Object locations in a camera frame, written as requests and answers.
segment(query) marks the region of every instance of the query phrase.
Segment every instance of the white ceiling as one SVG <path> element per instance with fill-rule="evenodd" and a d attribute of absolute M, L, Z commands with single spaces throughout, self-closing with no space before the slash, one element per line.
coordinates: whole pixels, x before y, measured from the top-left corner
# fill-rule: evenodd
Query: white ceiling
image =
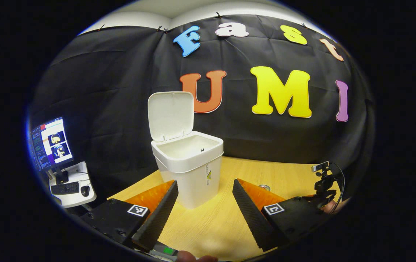
<path fill-rule="evenodd" d="M 205 5 L 236 1 L 262 3 L 272 5 L 274 7 L 283 8 L 285 10 L 290 10 L 290 8 L 273 0 L 139 0 L 124 7 L 121 7 L 112 13 L 147 12 L 156 13 L 157 15 L 165 16 L 168 18 L 174 18 L 189 10 L 193 10 Z"/>

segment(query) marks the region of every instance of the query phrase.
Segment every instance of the computer monitor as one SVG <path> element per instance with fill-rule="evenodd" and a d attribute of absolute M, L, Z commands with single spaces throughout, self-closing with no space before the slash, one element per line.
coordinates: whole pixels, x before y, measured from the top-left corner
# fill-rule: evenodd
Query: computer monitor
<path fill-rule="evenodd" d="M 56 184 L 68 182 L 68 173 L 62 172 L 60 165 L 73 161 L 66 139 L 64 122 L 58 117 L 41 124 L 31 131 L 34 162 L 38 171 L 56 171 Z"/>

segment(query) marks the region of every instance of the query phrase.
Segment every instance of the black fabric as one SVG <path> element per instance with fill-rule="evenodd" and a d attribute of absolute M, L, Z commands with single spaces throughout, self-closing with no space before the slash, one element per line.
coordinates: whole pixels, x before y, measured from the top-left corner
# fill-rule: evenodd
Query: black fabric
<path fill-rule="evenodd" d="M 218 25 L 240 22 L 248 37 L 219 37 Z M 201 47 L 187 57 L 173 39 L 198 25 Z M 295 27 L 307 45 L 288 41 L 281 25 Z M 319 41 L 336 46 L 338 61 Z M 254 114 L 257 82 L 254 66 L 273 68 L 285 83 L 292 70 L 303 70 L 309 81 L 311 118 L 280 115 L 270 98 L 271 115 Z M 76 37 L 53 60 L 38 84 L 30 107 L 32 126 L 63 116 L 76 162 L 86 161 L 99 196 L 136 183 L 157 169 L 151 151 L 148 97 L 155 92 L 181 91 L 179 78 L 201 74 L 197 98 L 207 101 L 210 81 L 206 73 L 224 70 L 223 100 L 218 109 L 195 114 L 193 130 L 224 140 L 224 155 L 288 163 L 332 160 L 353 172 L 370 154 L 374 119 L 366 101 L 373 103 L 368 82 L 355 61 L 333 40 L 295 23 L 258 15 L 225 15 L 181 25 L 168 33 L 152 28 L 116 27 Z M 335 81 L 348 84 L 349 121 L 336 121 L 339 107 Z"/>

